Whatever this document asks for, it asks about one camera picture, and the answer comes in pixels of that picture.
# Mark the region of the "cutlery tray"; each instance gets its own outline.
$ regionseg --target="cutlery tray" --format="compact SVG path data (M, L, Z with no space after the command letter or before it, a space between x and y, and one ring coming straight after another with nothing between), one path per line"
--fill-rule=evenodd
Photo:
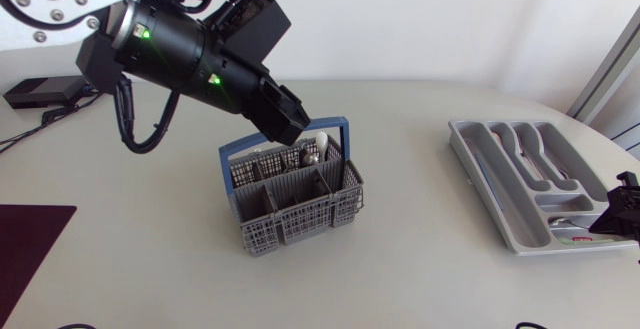
M450 143L518 255L636 246L589 233L607 209L607 189L575 148L542 121L450 121ZM551 223L558 218L571 221Z

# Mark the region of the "basket handle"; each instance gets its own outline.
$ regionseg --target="basket handle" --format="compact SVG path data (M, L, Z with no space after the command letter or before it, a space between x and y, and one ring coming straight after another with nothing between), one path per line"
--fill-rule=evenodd
M313 119L309 126L305 128L305 131L336 127L340 128L340 151L342 152L342 157L345 160L349 160L351 159L351 151L349 149L349 121L347 118L328 117ZM233 194L229 157L266 141L267 138L262 133L255 133L220 147L220 166L222 168L227 195Z

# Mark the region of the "black cable on table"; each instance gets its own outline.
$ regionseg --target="black cable on table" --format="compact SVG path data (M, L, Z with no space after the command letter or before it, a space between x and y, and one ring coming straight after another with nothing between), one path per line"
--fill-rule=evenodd
M60 108L60 109L54 109L54 110L49 110L47 112L45 112L42 116L42 123L40 124L40 126L35 127L29 131L26 131L22 134L18 134L14 137L11 137L9 139L5 139L3 141L0 141L0 145L6 145L5 147L3 147L2 149L0 149L0 154L6 152L7 150L9 150L9 148L13 147L14 145L18 144L21 140L26 139L30 136L32 136L33 134L39 132L40 130L48 127L49 125L56 123L64 118L67 118L68 116L77 113L79 110L88 107L89 105L93 104L96 100L98 100L98 98L100 98L102 96L102 93L96 93L95 96L89 100L88 102L82 104L82 105L74 105L73 107L66 107L66 108ZM64 110L63 113L61 115L48 115L48 114L55 114L54 112L58 111L58 110Z
M522 322L522 323L518 323L516 325L516 329L525 329L525 328L532 328L532 329L547 329L545 327L543 327L540 324L536 324L536 323L529 323L529 322Z

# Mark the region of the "table surface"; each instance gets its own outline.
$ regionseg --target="table surface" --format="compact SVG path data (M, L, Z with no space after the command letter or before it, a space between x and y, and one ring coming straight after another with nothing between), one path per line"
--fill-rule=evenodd
M6 328L636 327L640 251L517 257L449 145L451 119L546 120L608 189L631 155L540 104L446 82L287 82L311 117L348 117L364 178L354 223L253 258L218 147L256 129L181 99L147 155L120 142L111 97L0 156L0 197L76 205ZM168 92L135 87L137 133ZM42 109L0 103L0 138Z

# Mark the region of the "gray plastic basket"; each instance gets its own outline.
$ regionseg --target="gray plastic basket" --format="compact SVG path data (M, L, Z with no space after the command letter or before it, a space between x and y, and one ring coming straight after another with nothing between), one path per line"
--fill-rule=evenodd
M225 186L245 248L254 256L278 249L353 221L363 206L362 178L349 160L349 123L345 118L322 118L306 130L340 128L338 144L329 136L327 159L301 168L299 151L317 153L315 138L290 147L233 154L266 141L262 134L242 138L220 148Z

